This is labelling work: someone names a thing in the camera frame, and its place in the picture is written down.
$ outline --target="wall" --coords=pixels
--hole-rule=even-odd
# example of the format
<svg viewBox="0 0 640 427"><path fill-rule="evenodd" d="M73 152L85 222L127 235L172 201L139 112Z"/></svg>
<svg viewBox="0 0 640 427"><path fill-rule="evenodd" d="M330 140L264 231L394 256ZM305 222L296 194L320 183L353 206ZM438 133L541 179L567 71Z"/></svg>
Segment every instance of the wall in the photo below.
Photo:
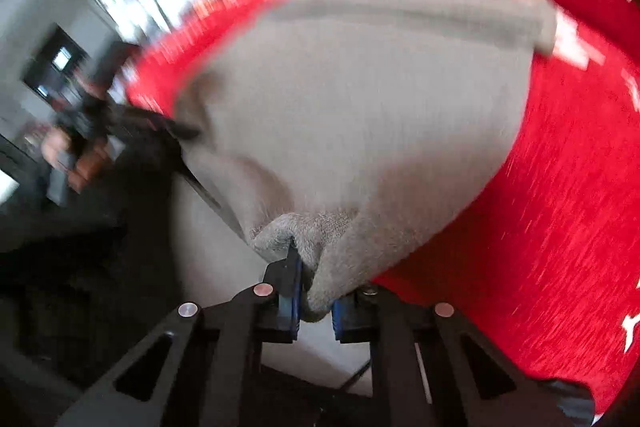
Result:
<svg viewBox="0 0 640 427"><path fill-rule="evenodd" d="M54 24L81 46L88 37L95 50L113 31L94 15L90 0L0 0L0 134L13 139L32 117L49 118L49 105L21 83L22 70Z"/></svg>

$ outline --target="gray cloth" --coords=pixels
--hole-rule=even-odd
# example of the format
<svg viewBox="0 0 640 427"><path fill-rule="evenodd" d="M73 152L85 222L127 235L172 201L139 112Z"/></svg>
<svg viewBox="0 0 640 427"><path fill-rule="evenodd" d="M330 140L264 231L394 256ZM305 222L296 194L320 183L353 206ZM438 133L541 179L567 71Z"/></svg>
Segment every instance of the gray cloth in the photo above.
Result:
<svg viewBox="0 0 640 427"><path fill-rule="evenodd" d="M295 240L319 317L482 191L554 33L546 0L289 0L181 97L186 163L263 258Z"/></svg>

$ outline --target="person's hand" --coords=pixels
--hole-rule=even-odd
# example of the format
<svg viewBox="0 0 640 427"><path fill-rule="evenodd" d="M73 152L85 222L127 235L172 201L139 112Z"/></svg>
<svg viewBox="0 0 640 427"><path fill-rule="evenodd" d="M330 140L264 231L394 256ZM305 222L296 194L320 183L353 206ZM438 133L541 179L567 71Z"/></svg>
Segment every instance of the person's hand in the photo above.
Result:
<svg viewBox="0 0 640 427"><path fill-rule="evenodd" d="M68 151L69 147L71 147L69 135L59 127L53 127L42 142L42 156L54 169L65 171L66 169L58 161L58 154ZM111 162L107 147L106 140L96 140L93 146L80 156L75 169L68 172L68 183L73 190L80 192Z"/></svg>

